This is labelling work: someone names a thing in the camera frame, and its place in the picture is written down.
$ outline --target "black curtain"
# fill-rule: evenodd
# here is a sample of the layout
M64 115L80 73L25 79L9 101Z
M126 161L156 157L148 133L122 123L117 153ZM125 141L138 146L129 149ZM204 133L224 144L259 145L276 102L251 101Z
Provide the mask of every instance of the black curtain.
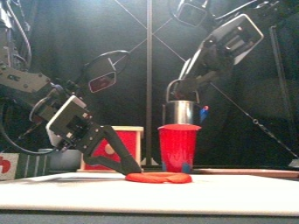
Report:
M100 124L145 128L146 26L148 8L142 0L22 0L26 11L37 2L32 20L32 72L53 81L81 76L81 67L101 53L126 50L130 63L116 85L85 101ZM215 16L247 3L211 1ZM167 1L152 1L152 157L160 162L159 133L163 125L164 90L177 79L184 61L193 55L207 31L175 21ZM288 97L297 131L297 15L277 26L279 45ZM280 82L268 29L264 40L233 68L229 79L215 84L236 104L268 127L276 137L295 146L281 98ZM199 89L200 103L209 106L197 137L196 165L287 165L292 156L249 118L212 88ZM142 157L145 140L142 140Z

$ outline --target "red box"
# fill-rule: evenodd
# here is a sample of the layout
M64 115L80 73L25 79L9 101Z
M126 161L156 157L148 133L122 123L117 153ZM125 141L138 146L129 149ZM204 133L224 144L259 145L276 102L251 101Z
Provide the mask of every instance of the red box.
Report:
M112 126L112 128L116 131L116 134L120 137L132 157L134 158L134 161L140 165L141 138L144 134L144 128L132 126ZM118 155L114 153L105 139L101 141L92 155L106 157L117 162L120 160ZM78 172L113 172L113 170L106 168L104 165L88 165L81 159Z

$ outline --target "red towel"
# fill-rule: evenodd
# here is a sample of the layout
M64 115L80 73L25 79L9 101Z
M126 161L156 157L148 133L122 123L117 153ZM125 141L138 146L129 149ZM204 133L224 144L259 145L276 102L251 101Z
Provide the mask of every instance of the red towel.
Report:
M125 180L153 184L185 184L192 182L192 177L191 175L181 172L141 172L126 174Z

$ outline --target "red logo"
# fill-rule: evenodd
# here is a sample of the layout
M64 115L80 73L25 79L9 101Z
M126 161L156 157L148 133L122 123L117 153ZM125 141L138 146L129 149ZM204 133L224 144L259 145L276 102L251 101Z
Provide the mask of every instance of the red logo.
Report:
M6 173L10 169L10 162L5 160L2 157L0 157L0 166L2 166L1 173Z

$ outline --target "red plastic cup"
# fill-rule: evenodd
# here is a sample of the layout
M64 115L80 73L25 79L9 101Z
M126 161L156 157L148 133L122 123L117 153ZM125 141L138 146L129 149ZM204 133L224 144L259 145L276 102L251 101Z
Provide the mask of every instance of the red plastic cup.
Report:
M167 124L159 128L164 172L191 173L200 128L192 124Z

